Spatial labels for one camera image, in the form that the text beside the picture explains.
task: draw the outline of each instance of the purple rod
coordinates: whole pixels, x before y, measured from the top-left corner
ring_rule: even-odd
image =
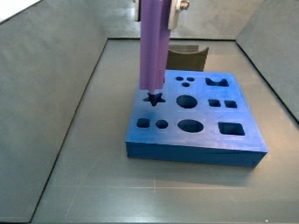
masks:
[[[139,88],[150,94],[165,87],[165,70],[171,31],[169,19],[173,0],[142,1],[142,49]]]

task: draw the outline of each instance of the small circular hole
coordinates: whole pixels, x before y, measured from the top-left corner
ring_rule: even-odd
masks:
[[[183,107],[185,109],[193,109],[197,107],[198,105],[198,101],[197,99],[185,94],[185,95],[181,95],[178,98],[177,98],[177,103],[181,107]]]
[[[186,131],[186,132],[191,132],[191,133],[197,133],[203,131],[203,124],[195,120],[187,119],[187,120],[182,120],[178,123],[178,127]]]
[[[189,77],[187,81],[195,81],[195,79],[193,77]]]
[[[191,84],[189,82],[185,82],[182,85],[187,88]]]
[[[159,120],[155,123],[155,126],[157,126],[158,129],[163,130],[169,127],[169,122],[166,120]]]

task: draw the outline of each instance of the square hole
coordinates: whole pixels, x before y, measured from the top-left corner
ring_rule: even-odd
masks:
[[[225,101],[226,107],[230,109],[236,109],[238,107],[238,104],[236,101]]]
[[[137,127],[142,129],[150,128],[150,119],[139,118],[137,122]]]
[[[242,124],[236,122],[219,122],[219,133],[233,136],[246,135]]]
[[[211,107],[221,107],[221,101],[219,100],[210,100],[210,106]]]

